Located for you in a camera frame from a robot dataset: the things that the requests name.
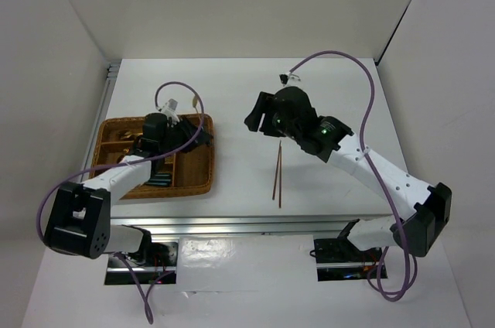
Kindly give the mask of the gold spoon green handle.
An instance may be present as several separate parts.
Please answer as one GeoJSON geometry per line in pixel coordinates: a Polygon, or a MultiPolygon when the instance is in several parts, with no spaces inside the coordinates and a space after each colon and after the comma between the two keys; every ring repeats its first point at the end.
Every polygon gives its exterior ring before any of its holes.
{"type": "Polygon", "coordinates": [[[131,148],[123,149],[120,155],[117,157],[116,163],[120,163],[126,156],[130,155],[131,152],[132,152],[131,148]]]}

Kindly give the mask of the copper chopstick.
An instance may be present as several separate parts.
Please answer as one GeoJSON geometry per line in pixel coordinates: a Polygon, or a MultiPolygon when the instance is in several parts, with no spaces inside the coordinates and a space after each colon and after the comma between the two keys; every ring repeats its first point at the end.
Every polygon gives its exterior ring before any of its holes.
{"type": "Polygon", "coordinates": [[[275,196],[277,193],[277,188],[280,187],[278,184],[279,181],[279,172],[282,167],[282,141],[279,141],[278,144],[278,154],[277,154],[277,162],[275,164],[275,178],[274,178],[274,185],[273,185],[273,190],[272,190],[272,200],[275,200],[275,196]]]}
{"type": "Polygon", "coordinates": [[[277,170],[277,187],[278,187],[278,208],[282,208],[282,147],[278,151],[278,170],[277,170]]]}

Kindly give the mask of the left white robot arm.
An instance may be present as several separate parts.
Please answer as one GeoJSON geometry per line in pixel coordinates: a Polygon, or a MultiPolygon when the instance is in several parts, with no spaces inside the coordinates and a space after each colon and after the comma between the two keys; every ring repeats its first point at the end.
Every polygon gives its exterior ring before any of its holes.
{"type": "Polygon", "coordinates": [[[154,249],[150,232],[111,225],[111,208],[136,187],[158,179],[166,158],[210,149],[212,144],[213,135],[186,116],[146,115],[141,133],[118,164],[100,168],[97,176],[82,183],[68,180],[60,185],[43,243],[54,251],[90,259],[125,252],[135,265],[147,264],[154,249]]]}

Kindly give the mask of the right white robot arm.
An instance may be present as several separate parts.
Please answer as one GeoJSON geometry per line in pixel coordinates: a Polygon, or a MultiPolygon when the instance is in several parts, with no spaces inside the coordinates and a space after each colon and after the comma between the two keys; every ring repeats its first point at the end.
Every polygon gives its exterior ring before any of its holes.
{"type": "Polygon", "coordinates": [[[416,179],[360,143],[350,127],[332,116],[321,116],[305,91],[284,87],[261,92],[244,120],[251,132],[292,139],[302,151],[342,169],[383,199],[392,199],[390,216],[352,220],[340,232],[337,250],[354,260],[371,248],[399,246],[425,257],[449,222],[452,191],[416,179]]]}

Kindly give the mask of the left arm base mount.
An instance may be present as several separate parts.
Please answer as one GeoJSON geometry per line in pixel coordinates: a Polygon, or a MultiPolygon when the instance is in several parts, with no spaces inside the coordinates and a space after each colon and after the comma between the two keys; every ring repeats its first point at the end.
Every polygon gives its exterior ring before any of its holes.
{"type": "MultiPolygon", "coordinates": [[[[143,229],[144,240],[134,253],[124,252],[125,261],[131,266],[139,283],[151,285],[176,284],[176,266],[179,241],[177,239],[156,240],[152,233],[143,229]]],[[[135,281],[128,267],[119,258],[111,255],[108,258],[104,279],[105,285],[132,285],[135,281]]]]}

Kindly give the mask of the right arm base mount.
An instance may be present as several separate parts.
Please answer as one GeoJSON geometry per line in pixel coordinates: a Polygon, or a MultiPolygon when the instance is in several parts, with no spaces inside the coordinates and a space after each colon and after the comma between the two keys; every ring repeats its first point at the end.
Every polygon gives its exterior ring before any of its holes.
{"type": "Polygon", "coordinates": [[[313,247],[309,256],[316,261],[319,282],[365,280],[377,277],[376,267],[383,254],[381,248],[358,250],[340,233],[356,220],[352,217],[311,216],[313,247]]]}

